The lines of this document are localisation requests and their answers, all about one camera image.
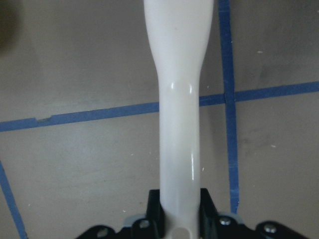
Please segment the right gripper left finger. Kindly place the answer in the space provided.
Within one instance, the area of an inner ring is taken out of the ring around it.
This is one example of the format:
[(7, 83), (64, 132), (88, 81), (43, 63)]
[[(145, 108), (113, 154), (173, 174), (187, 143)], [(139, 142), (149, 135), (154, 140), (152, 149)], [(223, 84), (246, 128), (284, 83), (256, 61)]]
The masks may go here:
[(156, 239), (165, 237), (165, 213), (160, 203), (160, 190), (149, 191), (146, 219), (150, 223), (151, 231)]

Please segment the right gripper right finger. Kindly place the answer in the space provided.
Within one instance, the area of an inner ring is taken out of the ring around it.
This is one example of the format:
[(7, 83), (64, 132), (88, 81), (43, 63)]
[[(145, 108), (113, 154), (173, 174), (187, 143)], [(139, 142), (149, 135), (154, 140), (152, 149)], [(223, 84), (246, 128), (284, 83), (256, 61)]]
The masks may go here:
[(199, 206), (199, 233), (202, 239), (217, 239), (216, 219), (218, 218), (217, 209), (208, 192), (208, 189), (200, 189)]

